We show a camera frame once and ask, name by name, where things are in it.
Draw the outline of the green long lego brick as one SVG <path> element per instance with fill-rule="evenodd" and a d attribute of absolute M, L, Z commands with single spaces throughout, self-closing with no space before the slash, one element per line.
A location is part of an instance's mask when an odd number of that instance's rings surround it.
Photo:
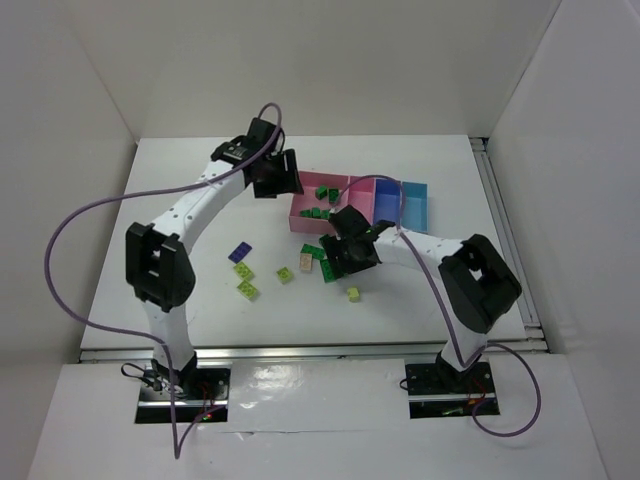
<path fill-rule="evenodd" d="M 320 261 L 320 269 L 325 283 L 332 283 L 338 279 L 338 276 L 334 273 L 328 259 Z"/>

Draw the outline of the large pink container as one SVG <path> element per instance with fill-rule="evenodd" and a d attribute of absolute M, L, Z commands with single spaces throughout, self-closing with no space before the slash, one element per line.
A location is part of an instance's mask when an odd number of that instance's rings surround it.
<path fill-rule="evenodd" d="M 294 194 L 289 211 L 289 230 L 293 233 L 311 235 L 333 235 L 334 228 L 325 218 L 313 217 L 312 213 L 303 216 L 302 211 L 329 210 L 332 208 L 327 197 L 318 199 L 316 190 L 322 186 L 337 188 L 342 191 L 349 183 L 347 175 L 329 174 L 313 171 L 300 171 L 299 178 L 303 188 L 302 194 Z"/>

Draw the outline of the purple lego brick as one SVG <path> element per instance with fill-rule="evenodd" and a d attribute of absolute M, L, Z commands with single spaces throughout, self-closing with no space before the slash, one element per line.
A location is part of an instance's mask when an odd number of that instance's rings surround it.
<path fill-rule="evenodd" d="M 253 247 L 246 243 L 240 242 L 235 249 L 228 255 L 228 259 L 234 264 L 238 264 L 252 251 Z"/>

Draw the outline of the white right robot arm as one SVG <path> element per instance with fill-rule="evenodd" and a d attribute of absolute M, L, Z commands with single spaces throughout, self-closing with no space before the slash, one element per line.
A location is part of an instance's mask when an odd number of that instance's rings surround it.
<path fill-rule="evenodd" d="M 352 206 L 330 212 L 333 235 L 320 239 L 337 279 L 380 264 L 426 276 L 448 332 L 435 360 L 443 386 L 460 387 L 488 346 L 497 320 L 517 302 L 522 286 L 491 241 L 480 234 L 443 239 L 389 220 L 369 223 Z"/>

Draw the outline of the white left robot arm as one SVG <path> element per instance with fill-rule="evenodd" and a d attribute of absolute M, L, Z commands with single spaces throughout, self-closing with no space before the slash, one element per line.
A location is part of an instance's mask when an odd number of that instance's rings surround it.
<path fill-rule="evenodd" d="M 150 334 L 161 340 L 154 347 L 152 367 L 187 392 L 198 382 L 186 319 L 186 302 L 196 283 L 190 261 L 195 243 L 249 185 L 257 198 L 302 191 L 293 149 L 272 153 L 232 173 L 238 164 L 235 154 L 229 160 L 210 161 L 199 179 L 201 188 L 185 193 L 151 223 L 132 223 L 125 234 L 126 281 L 147 315 Z"/>

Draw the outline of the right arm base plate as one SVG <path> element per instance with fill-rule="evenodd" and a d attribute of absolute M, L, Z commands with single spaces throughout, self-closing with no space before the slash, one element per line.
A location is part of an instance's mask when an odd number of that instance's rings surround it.
<path fill-rule="evenodd" d="M 408 395 L 411 419 L 470 417 L 475 407 L 478 416 L 500 413 L 488 362 L 476 364 L 455 384 L 447 384 L 433 362 L 406 364 L 399 387 Z"/>

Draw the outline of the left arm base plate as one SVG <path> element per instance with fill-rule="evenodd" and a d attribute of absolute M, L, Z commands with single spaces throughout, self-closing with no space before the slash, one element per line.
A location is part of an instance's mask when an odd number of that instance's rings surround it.
<path fill-rule="evenodd" d="M 170 385 L 151 368 L 124 364 L 124 376 L 139 380 L 135 423 L 170 424 Z M 231 369 L 207 367 L 199 369 L 195 384 L 175 387 L 176 419 L 178 423 L 191 423 L 197 415 L 207 412 L 202 422 L 224 423 L 228 420 L 228 398 Z"/>

